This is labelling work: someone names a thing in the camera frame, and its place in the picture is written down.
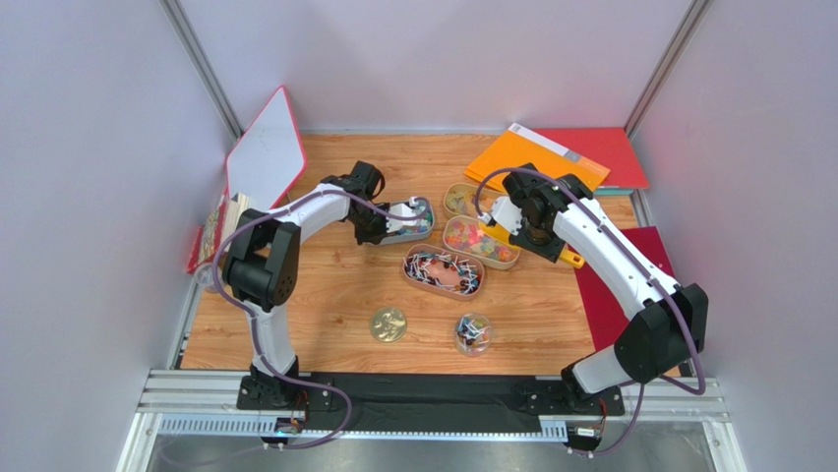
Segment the beige tray of star candies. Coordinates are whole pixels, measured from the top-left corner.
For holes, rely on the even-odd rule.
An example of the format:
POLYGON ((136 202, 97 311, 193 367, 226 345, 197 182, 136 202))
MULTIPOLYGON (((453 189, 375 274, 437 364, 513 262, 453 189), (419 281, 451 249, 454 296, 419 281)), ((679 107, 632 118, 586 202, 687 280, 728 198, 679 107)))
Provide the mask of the beige tray of star candies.
POLYGON ((481 228, 479 220, 464 215, 449 219, 443 244, 450 251, 499 270, 512 268, 519 259, 519 250, 493 238, 481 228))

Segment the gold round lid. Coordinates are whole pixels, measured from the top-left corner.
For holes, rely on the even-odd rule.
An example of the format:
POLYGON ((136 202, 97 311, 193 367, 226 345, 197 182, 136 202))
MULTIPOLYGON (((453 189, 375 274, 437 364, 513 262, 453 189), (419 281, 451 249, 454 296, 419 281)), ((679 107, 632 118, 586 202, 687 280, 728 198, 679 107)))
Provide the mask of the gold round lid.
POLYGON ((406 316, 395 307, 381 308, 371 316, 369 331, 378 341, 383 343, 396 342, 407 331, 406 316))

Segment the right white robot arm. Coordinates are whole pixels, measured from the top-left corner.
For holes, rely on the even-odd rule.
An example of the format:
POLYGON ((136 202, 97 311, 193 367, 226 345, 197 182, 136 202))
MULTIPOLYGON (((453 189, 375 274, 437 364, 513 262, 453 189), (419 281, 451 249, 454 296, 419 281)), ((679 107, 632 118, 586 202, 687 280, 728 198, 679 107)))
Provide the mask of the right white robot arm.
POLYGON ((567 366, 563 380, 586 398, 613 386, 648 384, 692 361, 701 395, 708 297, 697 284, 682 285, 658 268, 616 227, 577 177, 550 177, 527 163, 502 169, 506 196, 485 222, 508 241, 552 263, 565 248, 579 254, 622 308, 627 326, 607 347, 567 366))

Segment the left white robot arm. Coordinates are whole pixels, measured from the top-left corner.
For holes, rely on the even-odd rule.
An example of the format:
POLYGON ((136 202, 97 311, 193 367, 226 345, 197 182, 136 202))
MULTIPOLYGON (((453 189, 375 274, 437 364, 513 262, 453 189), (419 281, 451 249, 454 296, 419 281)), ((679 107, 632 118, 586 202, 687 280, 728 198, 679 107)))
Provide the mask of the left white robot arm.
POLYGON ((390 204, 376 204, 374 198, 384 186, 380 169, 358 161, 350 173, 323 179, 273 213, 248 209, 242 214, 221 275, 249 319, 254 383, 279 390, 298 385, 287 302, 297 284, 301 246, 326 226, 345 221, 354 226, 357 244, 381 244, 390 234, 390 204))

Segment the grey tray of round candies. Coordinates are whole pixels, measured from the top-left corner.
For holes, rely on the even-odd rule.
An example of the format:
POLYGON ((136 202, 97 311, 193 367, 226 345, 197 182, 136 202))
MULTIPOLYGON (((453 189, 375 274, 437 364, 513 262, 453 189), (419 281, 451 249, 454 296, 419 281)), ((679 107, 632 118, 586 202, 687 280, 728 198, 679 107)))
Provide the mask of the grey tray of round candies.
POLYGON ((387 234, 380 245, 399 243, 413 243, 428 238, 435 227, 436 217, 431 204, 422 197, 411 197, 408 200, 387 204, 386 211, 400 216, 417 216, 421 218, 387 220, 387 234))

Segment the yellow plastic scoop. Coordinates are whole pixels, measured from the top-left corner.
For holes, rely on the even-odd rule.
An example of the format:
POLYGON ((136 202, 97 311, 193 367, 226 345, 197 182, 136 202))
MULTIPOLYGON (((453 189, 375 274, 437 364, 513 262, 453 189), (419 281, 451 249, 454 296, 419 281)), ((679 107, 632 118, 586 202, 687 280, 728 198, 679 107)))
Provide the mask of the yellow plastic scoop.
POLYGON ((517 235, 513 235, 499 223, 489 224, 480 221, 479 225, 486 235, 520 252, 530 252, 551 263, 563 262, 573 268, 582 268, 586 263, 581 255, 556 236, 551 236, 549 240, 545 239, 544 244, 535 244, 524 235, 522 230, 519 230, 517 235))

